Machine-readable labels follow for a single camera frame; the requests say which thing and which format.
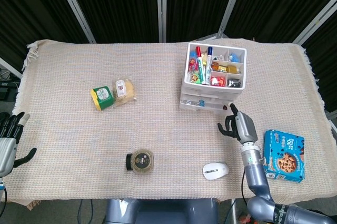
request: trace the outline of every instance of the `white computer mouse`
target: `white computer mouse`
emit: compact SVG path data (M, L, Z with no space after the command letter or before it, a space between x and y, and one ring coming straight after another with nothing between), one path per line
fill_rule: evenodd
M208 180L217 179L227 175L229 172L228 166L225 163L209 163L204 166L202 173Z

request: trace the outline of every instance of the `beige tablecloth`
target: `beige tablecloth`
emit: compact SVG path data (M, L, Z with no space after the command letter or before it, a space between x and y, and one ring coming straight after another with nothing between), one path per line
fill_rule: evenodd
M260 147L268 129L305 137L306 179L269 180L275 201L337 194L337 148L304 49L243 39L207 43L247 49L246 89L235 104L254 120ZM31 118L17 157L32 147L37 153L5 178L9 200L241 197L240 144L218 132L224 118L179 110L187 43L44 40L30 48L14 113ZM132 76L137 101L97 111L90 89L111 88L124 75ZM125 168L126 154L140 148L155 156L144 176ZM206 180L202 168L210 162L226 162L230 173ZM246 183L244 193L252 195Z

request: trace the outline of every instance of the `white box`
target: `white box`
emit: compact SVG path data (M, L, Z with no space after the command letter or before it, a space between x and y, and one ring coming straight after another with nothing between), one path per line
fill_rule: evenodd
M240 88L233 88L233 87L219 87L219 86L212 86L212 85L204 85L204 84L197 84L191 83L188 79L189 73L189 60L190 60L190 51L195 51L195 48L199 46L201 48L202 53L207 51L208 47L213 47L213 54L212 54L212 62L217 62L221 66L229 66L233 65L239 70L239 74L230 74L230 73L223 73L217 71L211 71L212 76L221 76L225 77L226 85L227 79L240 79L241 87ZM234 53L239 59L239 62L230 62L229 55ZM221 60L214 60L214 58L222 57L223 61ZM182 87L181 87L181 98L180 98L180 108L182 109L190 109L190 110L210 110L216 113L221 113L216 107L220 104L228 104L229 102L234 101L238 95L245 89L246 84L246 56L247 50L245 48L240 47L229 47L229 46L219 46L219 45L210 45L210 44L203 44L203 43L189 43L185 61L185 71L184 76L182 79ZM195 100L202 100L206 102L206 106L199 106L199 105L190 105L186 104L186 100L195 104Z

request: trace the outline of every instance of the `blue cookie box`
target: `blue cookie box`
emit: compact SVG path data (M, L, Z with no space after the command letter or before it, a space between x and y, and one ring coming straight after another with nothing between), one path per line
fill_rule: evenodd
M280 169L278 160L288 154L296 160L296 170L288 173ZM304 137L268 130L264 140L264 170L267 178L301 182L304 174Z

